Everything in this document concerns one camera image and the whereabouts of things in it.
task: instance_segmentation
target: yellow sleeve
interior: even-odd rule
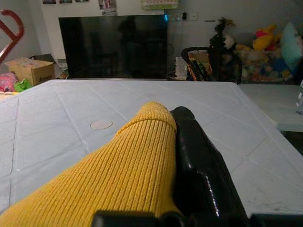
[[[145,104],[105,146],[0,216],[5,227],[89,227],[97,210],[178,211],[172,200],[176,124]]]

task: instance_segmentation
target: black chair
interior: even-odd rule
[[[209,54],[209,62],[213,71],[211,75],[208,75],[205,70],[201,69],[196,61],[190,60],[188,56],[190,52],[207,52]],[[194,73],[194,80],[196,81],[241,83],[242,62],[233,51],[218,50],[209,47],[189,47],[182,51],[181,56]]]

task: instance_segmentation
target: table surface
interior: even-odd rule
[[[296,113],[300,86],[241,84],[239,87],[278,130],[303,132],[303,115]]]
[[[248,215],[303,214],[303,157],[233,83],[51,80],[0,101],[0,213],[108,142],[148,101],[188,107]],[[90,127],[112,121],[107,129]]]

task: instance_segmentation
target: black tv screen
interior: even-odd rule
[[[165,79],[165,15],[59,18],[71,78]]]

